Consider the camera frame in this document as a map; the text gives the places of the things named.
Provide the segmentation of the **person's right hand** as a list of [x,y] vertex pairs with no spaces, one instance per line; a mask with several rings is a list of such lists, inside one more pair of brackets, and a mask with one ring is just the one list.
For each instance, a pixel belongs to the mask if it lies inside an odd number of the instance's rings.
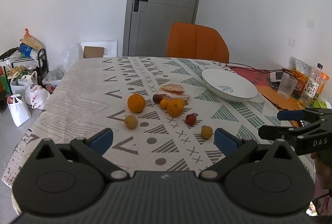
[[318,215],[331,215],[331,168],[320,158],[318,152],[312,153],[315,161],[315,194],[312,200]]

